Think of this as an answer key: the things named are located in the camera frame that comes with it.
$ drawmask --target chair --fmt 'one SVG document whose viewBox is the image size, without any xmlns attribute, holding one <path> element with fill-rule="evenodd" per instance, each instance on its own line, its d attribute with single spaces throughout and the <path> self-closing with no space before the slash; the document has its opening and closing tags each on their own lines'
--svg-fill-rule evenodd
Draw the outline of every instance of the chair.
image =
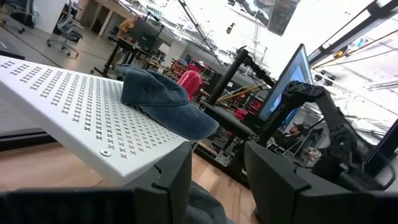
<svg viewBox="0 0 398 224">
<path fill-rule="evenodd" d="M 5 0 L 3 1 L 6 7 L 6 15 L 2 20 L 3 24 L 12 23 L 13 26 L 19 29 L 18 33 L 25 32 L 25 29 L 13 18 L 12 13 L 20 13 L 27 16 L 33 16 L 33 0 Z"/>
<path fill-rule="evenodd" d="M 74 51 L 76 53 L 75 58 L 79 56 L 79 52 L 75 50 L 71 45 L 68 44 L 68 40 L 73 40 L 74 38 L 77 37 L 77 35 L 80 35 L 77 32 L 74 32 L 73 30 L 75 27 L 79 27 L 82 29 L 81 25 L 77 21 L 73 20 L 73 15 L 72 15 L 72 1 L 69 0 L 69 5 L 68 5 L 68 14 L 66 16 L 62 16 L 60 20 L 57 22 L 57 28 L 62 32 L 61 36 L 65 38 L 64 41 L 61 40 L 52 40 L 48 39 L 47 40 L 47 46 L 51 47 L 52 44 L 58 44 L 61 45 L 62 50 L 67 50 L 67 56 L 70 56 L 70 52 Z"/>
</svg>

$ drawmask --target blue baseball cap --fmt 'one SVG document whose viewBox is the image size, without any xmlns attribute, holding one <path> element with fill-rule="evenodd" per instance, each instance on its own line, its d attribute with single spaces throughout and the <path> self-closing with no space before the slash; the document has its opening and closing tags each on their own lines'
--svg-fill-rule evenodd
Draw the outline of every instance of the blue baseball cap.
<svg viewBox="0 0 398 224">
<path fill-rule="evenodd" d="M 122 66 L 124 76 L 121 101 L 139 106 L 152 119 L 189 140 L 213 134 L 218 123 L 189 102 L 187 91 L 173 80 L 152 71 Z"/>
</svg>

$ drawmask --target cap brim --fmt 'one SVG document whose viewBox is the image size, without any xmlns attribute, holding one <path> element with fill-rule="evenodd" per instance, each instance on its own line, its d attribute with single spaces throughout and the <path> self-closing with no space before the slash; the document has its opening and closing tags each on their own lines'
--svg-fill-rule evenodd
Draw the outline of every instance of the cap brim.
<svg viewBox="0 0 398 224">
<path fill-rule="evenodd" d="M 205 139 L 218 127 L 213 118 L 190 103 L 183 106 L 141 106 L 141 108 L 167 129 L 189 140 Z"/>
</svg>

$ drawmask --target ceiling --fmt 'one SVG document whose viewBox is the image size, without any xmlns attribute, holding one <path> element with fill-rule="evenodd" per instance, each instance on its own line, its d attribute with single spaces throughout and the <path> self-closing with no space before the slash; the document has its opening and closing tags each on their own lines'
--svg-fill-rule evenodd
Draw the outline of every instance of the ceiling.
<svg viewBox="0 0 398 224">
<path fill-rule="evenodd" d="M 243 5 L 264 7 L 275 4 L 276 0 L 246 0 Z M 219 58 L 231 63 L 230 52 L 246 45 L 256 55 L 256 62 L 269 69 L 271 76 L 278 78 L 289 57 L 299 43 L 304 43 L 307 54 L 312 53 L 350 19 L 365 8 L 371 0 L 306 0 L 301 1 L 294 12 L 283 36 L 267 30 L 264 23 L 247 13 L 237 3 L 234 6 L 227 0 L 185 0 L 190 12 L 197 20 L 203 33 Z M 176 39 L 192 41 L 204 47 L 196 28 L 190 22 L 177 0 L 139 0 L 141 6 L 150 6 L 158 13 L 168 32 Z M 367 15 L 357 18 L 361 22 Z M 235 23 L 233 31 L 226 28 Z M 362 38 L 369 42 L 394 31 L 398 27 L 398 16 L 389 19 L 369 31 Z M 352 26 L 342 30 L 343 35 Z M 350 45 L 356 48 L 358 41 Z M 335 104 L 353 120 L 360 129 L 385 133 L 398 118 L 398 33 L 392 34 L 364 50 L 349 57 L 343 57 L 313 71 L 324 79 L 316 82 L 323 85 L 325 79 L 334 76 L 332 86 L 326 86 Z"/>
</svg>

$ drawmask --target white perforated panel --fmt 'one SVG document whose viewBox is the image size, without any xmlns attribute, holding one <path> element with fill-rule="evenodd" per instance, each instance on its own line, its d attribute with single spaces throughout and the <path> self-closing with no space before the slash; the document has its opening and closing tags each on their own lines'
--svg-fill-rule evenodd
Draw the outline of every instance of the white perforated panel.
<svg viewBox="0 0 398 224">
<path fill-rule="evenodd" d="M 122 87 L 116 80 L 0 57 L 2 96 L 105 178 L 120 184 L 186 141 L 123 105 Z"/>
</svg>

